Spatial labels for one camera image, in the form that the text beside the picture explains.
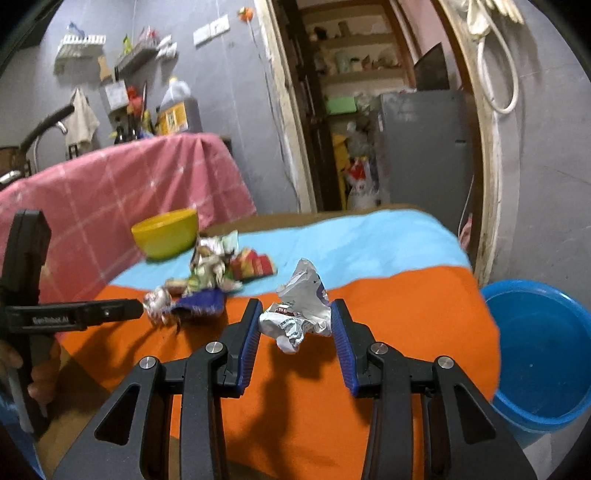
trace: metal bolt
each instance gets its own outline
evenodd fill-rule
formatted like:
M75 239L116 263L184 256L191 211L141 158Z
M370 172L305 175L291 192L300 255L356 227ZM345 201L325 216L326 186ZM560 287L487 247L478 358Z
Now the metal bolt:
M139 365L144 370L147 370L156 365L156 359L153 356L145 356L139 361Z
M388 351L388 345L382 342L377 342L373 344L370 348L371 351L376 355L383 355Z
M207 350L207 353L219 353L222 351L222 349L223 349L222 342L209 342L205 346L205 350Z
M439 366L441 368L449 369L449 368L453 367L453 360L451 358L449 358L448 356L440 356L437 359L437 363L439 364Z

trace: checkered tablecloth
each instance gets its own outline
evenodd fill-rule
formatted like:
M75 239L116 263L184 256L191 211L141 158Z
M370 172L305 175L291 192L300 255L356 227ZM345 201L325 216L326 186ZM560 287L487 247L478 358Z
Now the checkered tablecloth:
M41 301L92 299L142 258L132 225L186 207L197 209L202 229L256 213L217 136L173 135L95 151L0 192L0 262L15 212L41 209L52 230Z

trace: faucet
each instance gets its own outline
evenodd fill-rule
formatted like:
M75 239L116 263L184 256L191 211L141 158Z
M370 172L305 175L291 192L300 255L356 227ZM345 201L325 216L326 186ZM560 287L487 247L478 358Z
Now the faucet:
M61 131L61 133L63 135L66 135L68 133L68 129L67 127L61 123L61 122L56 122L55 124L53 124L51 127L49 128L57 128ZM45 130L44 132L42 132L36 139L35 139L35 143L33 143L33 168L35 170L35 172L33 173L38 173L39 172L39 164L37 163L37 149L39 148L39 142L41 140L41 137L43 136L43 134L45 132L47 132L47 130Z

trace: light switch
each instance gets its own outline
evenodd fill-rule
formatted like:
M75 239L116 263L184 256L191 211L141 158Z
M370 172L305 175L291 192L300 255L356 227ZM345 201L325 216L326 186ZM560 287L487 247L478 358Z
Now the light switch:
M212 37L210 25L207 24L204 27L198 28L193 32L193 43L195 46L199 46L205 43Z
M224 15L223 17L220 17L217 20L211 22L209 26L211 27L211 36L215 37L216 35L221 35L222 33L230 30L230 21L228 19L228 16Z

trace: yellow label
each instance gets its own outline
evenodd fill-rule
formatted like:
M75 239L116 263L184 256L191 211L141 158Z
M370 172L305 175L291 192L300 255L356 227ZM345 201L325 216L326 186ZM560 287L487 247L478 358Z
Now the yellow label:
M184 132L189 127L183 102L173 105L164 112L160 112L158 119L160 120L160 135Z

